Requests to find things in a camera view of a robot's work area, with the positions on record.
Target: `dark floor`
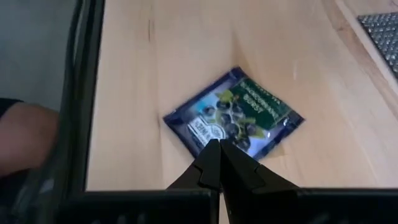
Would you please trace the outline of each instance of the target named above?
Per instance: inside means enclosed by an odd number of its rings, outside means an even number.
[[[0,98],[58,110],[75,0],[0,1]]]

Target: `black cable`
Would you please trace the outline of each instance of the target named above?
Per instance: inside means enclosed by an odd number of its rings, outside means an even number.
[[[39,195],[41,184],[45,178],[48,177],[48,174],[51,171],[52,163],[57,162],[58,155],[62,154],[64,150],[67,150],[68,140],[65,139],[64,136],[69,136],[71,131],[71,112],[73,110],[73,99],[75,95],[73,92],[75,91],[74,87],[76,81],[75,74],[73,73],[75,67],[75,39],[82,5],[83,0],[76,0],[69,27],[57,141],[42,168],[39,170],[33,170],[31,172],[32,174],[25,183],[26,191],[21,194],[18,200],[14,203],[12,213],[22,216],[19,218],[26,218],[24,215],[27,215],[29,205],[34,202]]]
[[[81,113],[84,104],[82,99],[82,89],[85,88],[85,79],[87,77],[86,66],[87,58],[91,53],[91,49],[88,47],[91,41],[91,30],[93,24],[93,9],[96,5],[97,0],[86,0],[83,4],[83,10],[81,12],[81,22],[79,28],[79,35],[77,43],[75,44],[76,52],[74,52],[74,67],[73,67],[73,106],[70,111],[71,131],[69,133],[67,155],[65,156],[67,173],[65,174],[63,190],[65,197],[72,194],[72,183],[76,182],[76,177],[73,175],[75,169],[80,169],[81,164],[76,164],[76,158],[81,154],[79,151],[79,145],[81,144],[80,129],[84,123],[81,120]]]
[[[90,151],[91,122],[96,93],[103,13],[104,0],[87,0],[81,17],[78,50],[75,57],[78,84],[75,87],[76,109],[73,117],[73,149],[69,155],[69,197],[81,195],[86,189],[86,168]]]

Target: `person's arm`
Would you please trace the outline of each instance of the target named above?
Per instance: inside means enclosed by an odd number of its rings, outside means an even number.
[[[0,177],[40,166],[57,135],[58,113],[16,103],[0,118]]]

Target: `wooden surface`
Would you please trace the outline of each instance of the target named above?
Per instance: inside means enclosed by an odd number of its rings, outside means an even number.
[[[88,190],[163,189],[192,162],[162,117],[240,65],[306,122],[261,161],[299,186],[398,187],[398,86],[358,14],[388,0],[113,0]]]

